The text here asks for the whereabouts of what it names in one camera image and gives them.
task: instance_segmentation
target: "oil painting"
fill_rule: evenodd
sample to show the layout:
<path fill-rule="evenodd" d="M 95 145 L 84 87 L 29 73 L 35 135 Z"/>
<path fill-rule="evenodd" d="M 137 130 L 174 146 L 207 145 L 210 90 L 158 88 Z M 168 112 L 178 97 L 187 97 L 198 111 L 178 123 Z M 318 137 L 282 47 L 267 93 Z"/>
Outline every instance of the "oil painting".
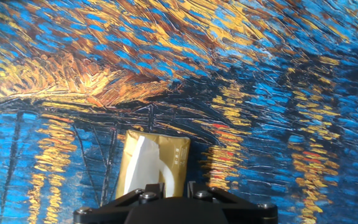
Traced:
<path fill-rule="evenodd" d="M 129 129 L 282 224 L 358 224 L 358 1 L 0 1 L 0 223 L 114 200 Z"/>

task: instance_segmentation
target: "painting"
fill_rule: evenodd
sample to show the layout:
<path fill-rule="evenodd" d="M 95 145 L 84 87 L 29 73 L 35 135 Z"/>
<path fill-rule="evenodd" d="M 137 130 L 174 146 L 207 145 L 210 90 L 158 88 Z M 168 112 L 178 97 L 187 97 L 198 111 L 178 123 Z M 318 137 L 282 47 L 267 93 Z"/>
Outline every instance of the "painting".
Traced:
<path fill-rule="evenodd" d="M 358 224 L 358 1 L 0 1 L 0 223 L 113 200 L 129 129 L 282 224 Z"/>

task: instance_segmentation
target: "screw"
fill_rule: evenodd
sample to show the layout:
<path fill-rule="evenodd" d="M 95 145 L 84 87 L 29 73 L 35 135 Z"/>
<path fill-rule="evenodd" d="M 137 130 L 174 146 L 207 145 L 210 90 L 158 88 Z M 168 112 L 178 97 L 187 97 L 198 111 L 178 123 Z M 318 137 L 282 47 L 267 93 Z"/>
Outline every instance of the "screw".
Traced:
<path fill-rule="evenodd" d="M 274 204 L 267 202 L 267 203 L 263 203 L 263 204 L 258 204 L 259 208 L 263 208 L 263 209 L 270 209 L 270 208 L 274 208 Z"/>
<path fill-rule="evenodd" d="M 135 193 L 137 193 L 137 194 L 141 194 L 141 193 L 143 193 L 143 192 L 144 192 L 143 189 L 136 189 L 136 190 L 135 190 Z"/>
<path fill-rule="evenodd" d="M 212 197 L 212 195 L 209 192 L 207 192 L 206 190 L 200 190 L 200 191 L 197 191 L 197 193 L 194 195 L 194 197 L 202 199 L 202 198 Z"/>
<path fill-rule="evenodd" d="M 152 199 L 155 198 L 157 196 L 157 194 L 155 194 L 154 192 L 146 192 L 140 195 L 142 198 L 144 199 Z"/>
<path fill-rule="evenodd" d="M 77 213 L 82 214 L 82 215 L 87 214 L 88 212 L 92 212 L 92 209 L 89 207 L 81 207 L 81 208 L 77 209 Z"/>

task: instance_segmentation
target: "textured paint surface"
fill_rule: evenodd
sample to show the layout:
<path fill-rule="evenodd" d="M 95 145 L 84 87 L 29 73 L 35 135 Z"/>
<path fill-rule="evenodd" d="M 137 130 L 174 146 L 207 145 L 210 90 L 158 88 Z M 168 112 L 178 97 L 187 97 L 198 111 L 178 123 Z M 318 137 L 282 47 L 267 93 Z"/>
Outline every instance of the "textured paint surface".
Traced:
<path fill-rule="evenodd" d="M 358 223 L 358 2 L 0 1 L 0 223 L 110 201 L 128 129 L 280 223 Z"/>

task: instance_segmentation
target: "black metal bracket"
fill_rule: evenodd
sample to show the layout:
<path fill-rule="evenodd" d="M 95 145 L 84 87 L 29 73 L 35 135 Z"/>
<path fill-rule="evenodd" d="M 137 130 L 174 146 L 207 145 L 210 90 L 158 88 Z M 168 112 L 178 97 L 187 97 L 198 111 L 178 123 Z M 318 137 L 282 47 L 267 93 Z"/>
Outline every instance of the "black metal bracket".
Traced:
<path fill-rule="evenodd" d="M 73 212 L 74 223 L 81 224 L 197 223 L 206 219 L 210 224 L 277 224 L 278 209 L 191 181 L 187 198 L 165 198 L 164 184 L 147 184 L 145 190 L 133 190 L 100 208 L 81 207 Z"/>

